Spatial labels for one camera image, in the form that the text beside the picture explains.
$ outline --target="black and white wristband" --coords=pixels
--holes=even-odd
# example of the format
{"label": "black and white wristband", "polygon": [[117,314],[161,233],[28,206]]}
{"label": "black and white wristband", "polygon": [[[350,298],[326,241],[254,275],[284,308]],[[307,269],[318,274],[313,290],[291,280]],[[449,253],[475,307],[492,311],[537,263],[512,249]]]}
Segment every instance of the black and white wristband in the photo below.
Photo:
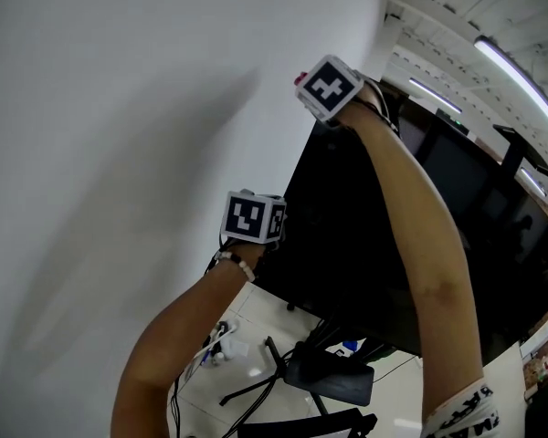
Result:
{"label": "black and white wristband", "polygon": [[246,273],[246,277],[248,278],[248,282],[254,282],[256,280],[256,276],[254,275],[254,271],[252,271],[252,268],[249,267],[248,263],[246,263],[243,259],[241,259],[238,255],[231,252],[217,252],[214,256],[214,259],[216,261],[221,261],[222,259],[229,259],[236,263],[241,270]]}

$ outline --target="forearm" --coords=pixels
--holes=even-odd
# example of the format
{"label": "forearm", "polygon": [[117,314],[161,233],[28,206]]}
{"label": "forearm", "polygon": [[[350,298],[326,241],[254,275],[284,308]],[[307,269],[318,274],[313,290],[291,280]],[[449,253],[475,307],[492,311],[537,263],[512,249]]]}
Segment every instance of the forearm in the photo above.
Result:
{"label": "forearm", "polygon": [[231,261],[222,261],[148,325],[124,376],[167,391],[246,282]]}
{"label": "forearm", "polygon": [[470,291],[457,227],[424,170],[375,115],[361,115],[352,127],[374,165],[408,278],[419,283],[411,289],[425,292],[457,283]]}
{"label": "forearm", "polygon": [[[233,251],[254,268],[264,247],[242,245]],[[168,436],[166,399],[171,385],[246,281],[239,266],[224,260],[148,325],[121,375],[112,438]]]}
{"label": "forearm", "polygon": [[373,114],[353,125],[374,164],[416,306],[426,419],[483,376],[467,260],[447,207],[404,144]]}

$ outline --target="wrist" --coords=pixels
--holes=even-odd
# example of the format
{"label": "wrist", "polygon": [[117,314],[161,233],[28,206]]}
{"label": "wrist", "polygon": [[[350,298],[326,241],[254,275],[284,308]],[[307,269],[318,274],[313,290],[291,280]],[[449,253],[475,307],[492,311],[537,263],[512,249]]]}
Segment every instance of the wrist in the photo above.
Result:
{"label": "wrist", "polygon": [[258,260],[264,255],[266,247],[259,244],[238,244],[230,246],[227,251],[239,256],[253,271]]}
{"label": "wrist", "polygon": [[[364,102],[369,102],[373,104],[379,111],[377,107],[377,102],[370,102],[366,99],[363,99]],[[348,103],[335,117],[343,126],[352,128],[356,131],[359,129],[369,129],[369,128],[378,128],[378,126],[385,125],[381,117],[375,113],[372,108],[363,105],[360,102],[350,102]]]}
{"label": "wrist", "polygon": [[352,116],[345,126],[354,130],[358,135],[364,131],[391,130],[375,113],[365,108],[358,115]]}

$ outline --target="hand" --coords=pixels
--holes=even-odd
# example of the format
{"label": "hand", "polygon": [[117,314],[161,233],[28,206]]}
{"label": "hand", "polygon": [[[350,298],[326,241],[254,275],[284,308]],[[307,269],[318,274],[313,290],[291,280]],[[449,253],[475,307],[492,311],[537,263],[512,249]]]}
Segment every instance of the hand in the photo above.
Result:
{"label": "hand", "polygon": [[[382,103],[380,99],[375,91],[367,84],[364,84],[364,87],[357,93],[357,97],[361,100],[374,104],[378,111],[382,111]],[[357,127],[362,124],[362,122],[368,122],[370,117],[377,119],[377,116],[373,112],[356,102],[349,102],[339,111],[337,115],[335,115],[335,119],[337,119],[343,126],[352,128]]]}
{"label": "hand", "polygon": [[248,266],[251,267],[252,270],[256,269],[258,260],[264,255],[265,250],[266,247],[264,245],[249,244],[245,242],[234,244],[227,249],[228,252],[235,253],[248,263]]}

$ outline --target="ceiling light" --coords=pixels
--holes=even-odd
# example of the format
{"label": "ceiling light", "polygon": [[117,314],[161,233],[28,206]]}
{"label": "ceiling light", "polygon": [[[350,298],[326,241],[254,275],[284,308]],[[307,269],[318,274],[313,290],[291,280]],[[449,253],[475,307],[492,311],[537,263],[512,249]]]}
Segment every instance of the ceiling light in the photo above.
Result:
{"label": "ceiling light", "polygon": [[419,83],[418,81],[416,81],[414,78],[411,78],[410,79],[410,82],[416,86],[417,88],[420,88],[422,89],[423,91],[425,91],[426,93],[430,94],[433,98],[436,98],[438,100],[440,100],[443,104],[445,104],[447,107],[449,107],[450,109],[453,109],[455,112],[457,113],[460,113],[462,110],[459,109],[455,104],[451,104],[448,100],[446,100],[445,98],[443,98],[440,94],[438,94],[437,92],[433,91],[431,88],[429,88],[428,86],[425,86],[423,85],[422,83]]}
{"label": "ceiling light", "polygon": [[505,52],[484,36],[477,38],[475,47],[513,79],[548,118],[548,98]]}
{"label": "ceiling light", "polygon": [[540,192],[540,194],[545,198],[547,196],[547,193],[542,188],[540,183],[537,180],[534,180],[534,178],[530,175],[530,173],[526,171],[523,167],[522,167],[522,173],[530,181],[530,183],[534,186],[534,188],[538,190],[538,192]]}

